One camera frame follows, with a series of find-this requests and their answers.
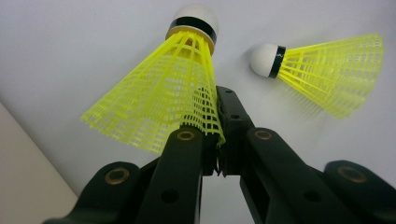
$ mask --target shuttlecock skirt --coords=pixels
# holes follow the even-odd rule
[[[278,76],[337,118],[361,106],[381,69],[382,37],[362,35],[287,49]]]
[[[194,32],[170,36],[81,117],[92,128],[161,153],[186,124],[224,136],[208,44]]]

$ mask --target white ceiling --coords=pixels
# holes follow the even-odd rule
[[[157,157],[90,130],[79,117],[163,42],[189,2],[0,2],[0,101],[75,193],[108,163],[142,166]],[[217,84],[236,91],[256,126],[277,131],[319,170],[350,160],[396,186],[395,1],[201,2],[219,19]],[[262,42],[295,48],[373,32],[384,37],[383,70],[347,119],[313,111],[285,83],[258,77],[248,65]],[[237,177],[204,181],[202,223],[252,222]]]

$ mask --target black plastic mechanism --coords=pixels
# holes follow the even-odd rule
[[[219,170],[240,175],[255,223],[396,223],[396,190],[350,161],[324,172],[306,165],[274,131],[254,127],[236,94],[218,87],[227,143]],[[161,157],[138,168],[115,162],[102,168],[71,213],[45,224],[199,223],[202,176],[216,168],[214,136],[180,127]]]

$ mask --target shuttlecock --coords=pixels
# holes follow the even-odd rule
[[[372,90],[384,48],[378,34],[297,49],[261,45],[250,65],[263,77],[279,77],[341,119],[351,115]]]
[[[211,62],[219,25],[202,5],[180,9],[166,40],[81,117],[92,128],[161,153],[180,125],[224,142]]]

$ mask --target plastic shuttlecock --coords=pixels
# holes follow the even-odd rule
[[[211,54],[218,22],[201,5],[180,9],[166,40],[81,117],[100,133],[161,153],[181,125],[224,136]]]
[[[263,77],[279,77],[341,119],[364,102],[381,70],[384,48],[378,34],[297,49],[261,45],[250,65]]]

